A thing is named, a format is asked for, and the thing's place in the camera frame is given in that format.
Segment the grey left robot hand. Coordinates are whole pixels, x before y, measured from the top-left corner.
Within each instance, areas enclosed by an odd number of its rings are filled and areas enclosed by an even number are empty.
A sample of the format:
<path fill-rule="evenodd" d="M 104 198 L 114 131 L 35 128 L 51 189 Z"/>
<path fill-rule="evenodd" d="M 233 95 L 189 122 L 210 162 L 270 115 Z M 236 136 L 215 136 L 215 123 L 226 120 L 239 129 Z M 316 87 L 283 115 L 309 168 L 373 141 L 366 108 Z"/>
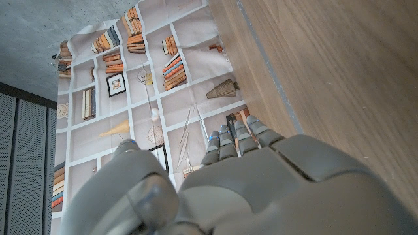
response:
<path fill-rule="evenodd" d="M 255 116 L 214 131 L 179 189 L 149 151 L 121 142 L 73 198 L 61 234 L 416 234 L 417 218 L 350 155 L 286 138 Z"/>

